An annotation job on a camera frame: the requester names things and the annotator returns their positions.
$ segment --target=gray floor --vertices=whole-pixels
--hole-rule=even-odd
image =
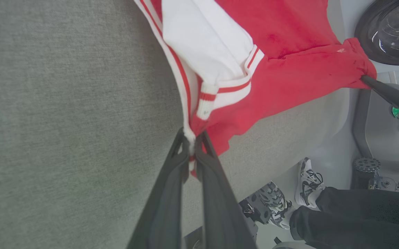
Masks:
[[[312,160],[313,169],[323,175],[326,186],[338,189],[349,189],[352,177],[351,165],[355,158],[359,157],[359,150],[353,140],[351,127],[356,106],[357,90],[351,90],[350,112],[347,121],[338,134],[331,140],[321,145],[314,153],[308,155]],[[287,199],[294,200],[294,192],[298,182],[297,165],[273,179],[280,187]],[[275,237],[282,241],[293,241],[288,230],[283,230],[274,225],[258,224],[258,237],[256,244],[258,249],[272,249],[276,244]]]

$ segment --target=black and white sneaker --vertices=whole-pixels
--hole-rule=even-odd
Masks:
[[[272,211],[270,223],[284,229],[290,229],[290,216],[295,210],[290,201],[285,200],[284,194],[270,182],[256,192],[264,205],[267,205]]]
[[[316,208],[316,198],[323,189],[323,176],[313,171],[311,161],[308,157],[304,158],[298,167],[298,186],[294,195],[296,202],[299,205]]]

